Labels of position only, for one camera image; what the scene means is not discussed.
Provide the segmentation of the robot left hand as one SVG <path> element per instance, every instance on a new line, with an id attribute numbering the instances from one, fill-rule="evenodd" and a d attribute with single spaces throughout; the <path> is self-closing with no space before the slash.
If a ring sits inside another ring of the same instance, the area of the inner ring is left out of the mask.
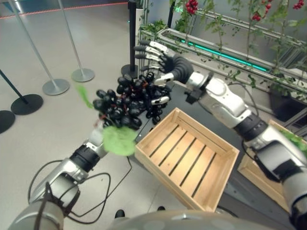
<path id="1" fill-rule="evenodd" d="M 167 85 L 154 84 L 154 73 L 149 72 L 146 75 L 140 75 L 142 81 L 141 99 L 139 100 L 139 108 L 142 112 L 146 111 L 146 118 L 152 119 L 154 125 L 161 120 L 162 109 L 167 106 L 171 100 L 171 88 Z"/>

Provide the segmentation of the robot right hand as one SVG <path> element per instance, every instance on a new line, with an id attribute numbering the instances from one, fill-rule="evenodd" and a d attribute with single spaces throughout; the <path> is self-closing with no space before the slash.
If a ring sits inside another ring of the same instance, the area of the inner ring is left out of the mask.
<path id="1" fill-rule="evenodd" d="M 156 85 L 169 81 L 185 84 L 194 72 L 192 64 L 187 59 L 158 42 L 141 40 L 140 44 L 134 47 L 134 51 L 138 52 L 135 58 L 154 62 L 141 67 L 141 71 L 157 69 L 163 73 L 163 76 L 154 81 Z"/>

